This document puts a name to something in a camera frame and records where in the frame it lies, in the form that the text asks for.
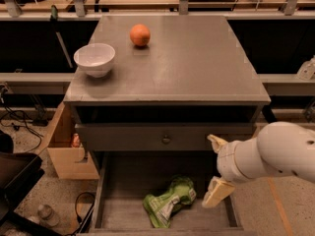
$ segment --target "humanoid robot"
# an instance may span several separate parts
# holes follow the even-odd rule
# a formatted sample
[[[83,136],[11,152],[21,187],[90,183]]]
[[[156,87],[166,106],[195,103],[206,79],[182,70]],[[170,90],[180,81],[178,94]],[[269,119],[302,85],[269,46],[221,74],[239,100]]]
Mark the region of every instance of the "humanoid robot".
[[[215,207],[230,195],[234,184],[260,177],[297,176],[315,182],[315,131],[287,122],[265,126],[256,138],[231,143],[208,135],[218,154],[219,177],[214,177],[203,207]]]

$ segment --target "cardboard box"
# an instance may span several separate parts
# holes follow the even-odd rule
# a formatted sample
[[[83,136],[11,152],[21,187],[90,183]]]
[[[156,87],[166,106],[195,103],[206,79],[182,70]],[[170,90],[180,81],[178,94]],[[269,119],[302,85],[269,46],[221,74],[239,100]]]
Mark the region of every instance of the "cardboard box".
[[[83,147],[71,147],[75,124],[70,107],[58,106],[47,127],[48,153],[60,179],[98,179],[90,154]]]

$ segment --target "concrete floor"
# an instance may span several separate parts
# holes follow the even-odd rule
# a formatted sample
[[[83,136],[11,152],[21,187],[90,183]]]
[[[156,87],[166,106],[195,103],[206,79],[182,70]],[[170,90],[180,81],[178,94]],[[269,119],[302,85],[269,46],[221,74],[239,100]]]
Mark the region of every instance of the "concrete floor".
[[[32,128],[45,136],[45,128]],[[12,136],[16,152],[38,143],[38,138],[25,128],[15,131],[1,126],[0,129]],[[97,181],[60,180],[46,149],[40,156],[45,174],[17,208],[17,213],[25,217],[36,215],[39,205],[48,204],[60,216],[60,223],[53,230],[63,235],[71,233],[78,226],[76,198],[83,192],[95,192]],[[315,184],[296,177],[262,178],[238,185],[232,197],[245,230],[256,231],[260,236],[315,235]]]

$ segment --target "drawer knob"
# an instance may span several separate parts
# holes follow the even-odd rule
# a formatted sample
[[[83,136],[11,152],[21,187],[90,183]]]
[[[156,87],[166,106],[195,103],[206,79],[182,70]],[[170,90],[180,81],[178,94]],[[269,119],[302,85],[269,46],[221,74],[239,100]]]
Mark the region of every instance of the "drawer knob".
[[[171,141],[171,138],[168,135],[165,135],[161,140],[161,142],[164,143],[165,145],[168,145],[170,141]]]

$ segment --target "white bowl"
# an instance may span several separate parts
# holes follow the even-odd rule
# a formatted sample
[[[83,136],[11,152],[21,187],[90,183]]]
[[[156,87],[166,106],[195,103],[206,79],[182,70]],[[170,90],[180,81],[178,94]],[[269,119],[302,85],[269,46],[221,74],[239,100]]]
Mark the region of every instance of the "white bowl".
[[[114,65],[115,49],[105,43],[83,46],[74,54],[78,67],[95,78],[105,76]]]

